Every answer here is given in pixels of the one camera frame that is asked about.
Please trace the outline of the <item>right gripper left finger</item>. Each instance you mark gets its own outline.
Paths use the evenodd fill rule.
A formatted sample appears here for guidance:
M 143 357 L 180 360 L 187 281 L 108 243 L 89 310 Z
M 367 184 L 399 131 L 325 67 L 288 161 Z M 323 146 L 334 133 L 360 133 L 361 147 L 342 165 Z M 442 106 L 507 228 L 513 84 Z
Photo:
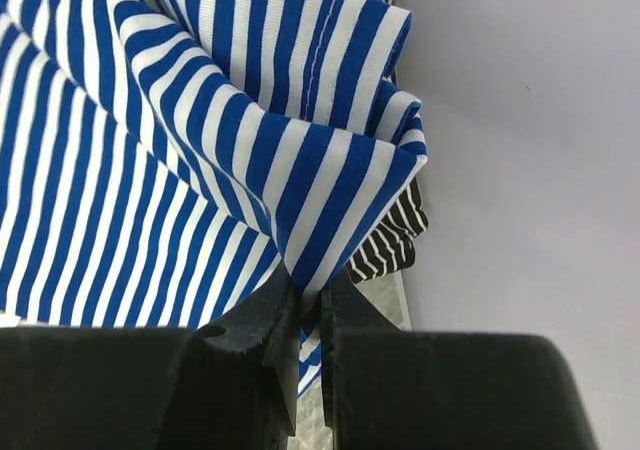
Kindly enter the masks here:
M 5 449 L 283 449 L 296 427 L 299 296 L 283 266 L 186 328 L 1 332 Z

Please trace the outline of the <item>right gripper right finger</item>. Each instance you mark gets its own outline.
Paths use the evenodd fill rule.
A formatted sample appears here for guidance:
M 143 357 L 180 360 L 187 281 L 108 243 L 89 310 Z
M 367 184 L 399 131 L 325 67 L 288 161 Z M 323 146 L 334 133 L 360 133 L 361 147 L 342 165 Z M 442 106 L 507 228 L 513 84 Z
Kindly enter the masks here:
M 563 355 L 539 335 L 415 332 L 351 282 L 321 293 L 322 395 L 337 449 L 593 449 Z

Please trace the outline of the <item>blue white striped tank top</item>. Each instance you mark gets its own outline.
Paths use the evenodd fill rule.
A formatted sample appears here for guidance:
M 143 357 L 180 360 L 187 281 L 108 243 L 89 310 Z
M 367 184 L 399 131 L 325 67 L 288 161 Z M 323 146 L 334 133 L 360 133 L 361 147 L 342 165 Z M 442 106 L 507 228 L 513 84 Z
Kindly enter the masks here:
M 317 295 L 426 163 L 382 0 L 1 0 L 1 310 L 201 327 L 283 267 Z

